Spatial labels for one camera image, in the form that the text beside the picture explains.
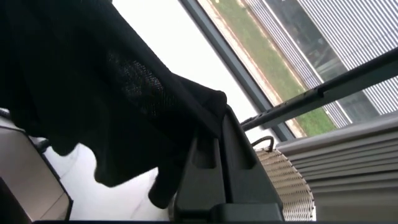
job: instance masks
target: window pane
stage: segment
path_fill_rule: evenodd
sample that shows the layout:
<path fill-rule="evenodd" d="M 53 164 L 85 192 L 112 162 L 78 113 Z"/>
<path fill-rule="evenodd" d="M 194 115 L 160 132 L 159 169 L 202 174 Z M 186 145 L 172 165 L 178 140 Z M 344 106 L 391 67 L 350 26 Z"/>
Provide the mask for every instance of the window pane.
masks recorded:
<path fill-rule="evenodd" d="M 395 0 L 198 0 L 274 105 L 398 47 Z M 398 109 L 398 78 L 287 122 L 297 137 Z"/>

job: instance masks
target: woven basket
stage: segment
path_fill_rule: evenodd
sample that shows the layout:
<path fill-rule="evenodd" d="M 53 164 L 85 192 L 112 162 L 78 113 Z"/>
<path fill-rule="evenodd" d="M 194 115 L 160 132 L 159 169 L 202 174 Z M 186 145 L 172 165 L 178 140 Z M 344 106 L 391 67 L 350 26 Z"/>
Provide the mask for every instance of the woven basket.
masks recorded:
<path fill-rule="evenodd" d="M 284 204 L 286 221 L 312 221 L 314 208 L 310 187 L 292 163 L 278 150 L 257 151 L 257 156 Z"/>

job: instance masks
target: grass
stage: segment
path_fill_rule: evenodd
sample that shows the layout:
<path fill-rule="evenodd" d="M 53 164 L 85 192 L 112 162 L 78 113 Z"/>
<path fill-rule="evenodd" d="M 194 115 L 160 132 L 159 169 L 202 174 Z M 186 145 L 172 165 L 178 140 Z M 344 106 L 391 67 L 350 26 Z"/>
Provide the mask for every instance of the grass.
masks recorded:
<path fill-rule="evenodd" d="M 283 101 L 305 91 L 290 73 L 284 59 L 261 34 L 256 23 L 248 15 L 247 9 L 242 8 L 236 0 L 211 1 Z M 307 136 L 336 129 L 322 108 L 303 114 L 297 117 L 296 121 Z"/>

